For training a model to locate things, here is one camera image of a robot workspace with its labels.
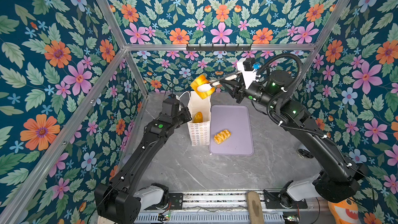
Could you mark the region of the white metal tongs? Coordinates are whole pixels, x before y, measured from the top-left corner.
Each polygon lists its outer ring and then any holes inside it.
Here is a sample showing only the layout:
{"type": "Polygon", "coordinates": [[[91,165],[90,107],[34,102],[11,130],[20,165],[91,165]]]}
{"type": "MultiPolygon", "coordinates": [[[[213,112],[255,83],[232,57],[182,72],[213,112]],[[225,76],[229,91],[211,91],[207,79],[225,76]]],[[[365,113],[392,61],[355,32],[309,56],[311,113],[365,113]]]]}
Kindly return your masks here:
{"type": "Polygon", "coordinates": [[[212,88],[220,85],[221,83],[219,82],[219,79],[208,80],[205,75],[197,77],[194,81],[198,84],[197,91],[203,93],[210,91],[212,88]]]}

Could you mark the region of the rectangular loaf bread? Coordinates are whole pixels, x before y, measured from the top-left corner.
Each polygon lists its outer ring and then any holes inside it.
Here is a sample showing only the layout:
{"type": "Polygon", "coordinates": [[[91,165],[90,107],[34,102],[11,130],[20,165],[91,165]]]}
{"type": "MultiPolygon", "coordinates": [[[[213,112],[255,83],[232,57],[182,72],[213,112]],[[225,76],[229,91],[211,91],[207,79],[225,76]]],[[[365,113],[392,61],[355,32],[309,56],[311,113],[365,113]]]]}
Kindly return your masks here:
{"type": "Polygon", "coordinates": [[[190,87],[202,100],[211,96],[216,90],[204,74],[197,77],[190,87]]]}

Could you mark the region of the round yellow ridged bun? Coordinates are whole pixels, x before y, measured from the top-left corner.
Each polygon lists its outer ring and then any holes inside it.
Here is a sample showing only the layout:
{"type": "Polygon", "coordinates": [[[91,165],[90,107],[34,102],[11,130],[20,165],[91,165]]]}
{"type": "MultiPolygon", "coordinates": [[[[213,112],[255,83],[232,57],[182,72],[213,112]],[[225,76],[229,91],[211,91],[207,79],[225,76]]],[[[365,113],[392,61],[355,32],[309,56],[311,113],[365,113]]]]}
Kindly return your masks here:
{"type": "Polygon", "coordinates": [[[202,112],[197,112],[193,118],[193,123],[202,123],[203,122],[203,114],[202,112]]]}

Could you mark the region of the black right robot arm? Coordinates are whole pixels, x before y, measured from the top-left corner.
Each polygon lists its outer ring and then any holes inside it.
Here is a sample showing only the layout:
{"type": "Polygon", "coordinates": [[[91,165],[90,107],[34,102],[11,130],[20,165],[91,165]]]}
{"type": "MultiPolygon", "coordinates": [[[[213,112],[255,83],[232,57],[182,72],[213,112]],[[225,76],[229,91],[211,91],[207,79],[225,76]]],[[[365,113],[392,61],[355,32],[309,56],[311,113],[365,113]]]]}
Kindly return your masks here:
{"type": "Polygon", "coordinates": [[[364,164],[356,164],[342,154],[337,144],[316,123],[312,114],[290,93],[302,74],[301,59],[290,53],[274,56],[265,64],[254,58],[241,59],[238,70],[211,82],[222,85],[240,103],[247,98],[266,109],[270,120],[297,138],[321,165],[312,177],[287,182],[277,200],[285,208],[307,198],[322,197],[332,203],[352,198],[367,175],[364,164]]]}

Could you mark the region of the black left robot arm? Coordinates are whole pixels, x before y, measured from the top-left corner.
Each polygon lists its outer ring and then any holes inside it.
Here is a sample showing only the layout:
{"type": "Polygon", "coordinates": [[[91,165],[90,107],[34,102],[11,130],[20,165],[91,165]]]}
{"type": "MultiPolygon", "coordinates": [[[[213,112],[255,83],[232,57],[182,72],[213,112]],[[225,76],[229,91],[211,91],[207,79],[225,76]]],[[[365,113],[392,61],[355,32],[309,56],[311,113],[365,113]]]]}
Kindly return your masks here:
{"type": "Polygon", "coordinates": [[[140,211],[149,207],[168,206],[167,186],[153,183],[138,189],[138,184],[174,131],[191,119],[189,109],[176,95],[170,94],[162,102],[162,111],[146,125],[143,138],[128,161],[109,183],[96,187],[94,197],[99,217],[115,224],[132,224],[140,211]]]}

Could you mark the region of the braided golden bread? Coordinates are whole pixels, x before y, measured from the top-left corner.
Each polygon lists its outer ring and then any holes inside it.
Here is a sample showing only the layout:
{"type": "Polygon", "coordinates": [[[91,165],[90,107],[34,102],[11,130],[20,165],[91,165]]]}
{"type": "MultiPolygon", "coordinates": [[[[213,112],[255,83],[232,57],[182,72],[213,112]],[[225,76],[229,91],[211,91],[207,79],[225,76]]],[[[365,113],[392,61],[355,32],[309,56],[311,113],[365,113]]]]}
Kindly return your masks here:
{"type": "Polygon", "coordinates": [[[217,133],[217,134],[214,136],[214,142],[215,142],[216,144],[222,144],[222,143],[225,142],[227,139],[229,139],[230,136],[231,136],[231,132],[230,132],[229,130],[225,129],[225,130],[223,130],[223,131],[217,133]]]}

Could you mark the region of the white paper gift bag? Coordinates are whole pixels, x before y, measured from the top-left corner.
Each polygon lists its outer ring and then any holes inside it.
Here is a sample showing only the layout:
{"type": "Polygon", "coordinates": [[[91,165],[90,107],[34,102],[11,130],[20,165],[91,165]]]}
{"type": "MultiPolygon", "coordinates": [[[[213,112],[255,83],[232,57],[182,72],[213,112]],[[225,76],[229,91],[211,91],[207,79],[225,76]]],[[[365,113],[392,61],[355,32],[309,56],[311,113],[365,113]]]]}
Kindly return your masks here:
{"type": "Polygon", "coordinates": [[[187,107],[192,120],[187,123],[192,146],[209,145],[210,143],[210,121],[211,121],[211,102],[210,97],[202,99],[194,91],[184,92],[177,97],[178,100],[188,98],[187,107]],[[202,114],[202,121],[196,123],[195,116],[202,114]]]}

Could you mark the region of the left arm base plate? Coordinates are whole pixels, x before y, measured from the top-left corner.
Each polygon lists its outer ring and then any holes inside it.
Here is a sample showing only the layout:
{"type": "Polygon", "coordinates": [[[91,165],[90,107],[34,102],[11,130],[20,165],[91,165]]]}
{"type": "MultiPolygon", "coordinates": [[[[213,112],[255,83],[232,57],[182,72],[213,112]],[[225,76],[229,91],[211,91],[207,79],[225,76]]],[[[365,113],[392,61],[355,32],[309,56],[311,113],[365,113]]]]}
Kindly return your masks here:
{"type": "Polygon", "coordinates": [[[162,200],[159,204],[155,206],[155,209],[168,211],[170,209],[181,210],[183,205],[183,193],[169,193],[167,200],[162,200]]]}

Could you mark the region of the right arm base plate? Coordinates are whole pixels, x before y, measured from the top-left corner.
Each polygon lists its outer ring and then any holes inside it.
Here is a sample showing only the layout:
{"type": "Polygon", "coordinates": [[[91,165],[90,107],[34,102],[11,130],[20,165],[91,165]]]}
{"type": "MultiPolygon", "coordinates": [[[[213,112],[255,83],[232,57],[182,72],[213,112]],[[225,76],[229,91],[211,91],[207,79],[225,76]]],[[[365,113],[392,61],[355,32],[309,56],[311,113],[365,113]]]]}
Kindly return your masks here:
{"type": "Polygon", "coordinates": [[[282,197],[279,192],[264,189],[263,196],[267,209],[308,209],[305,200],[293,201],[288,197],[282,197]]]}

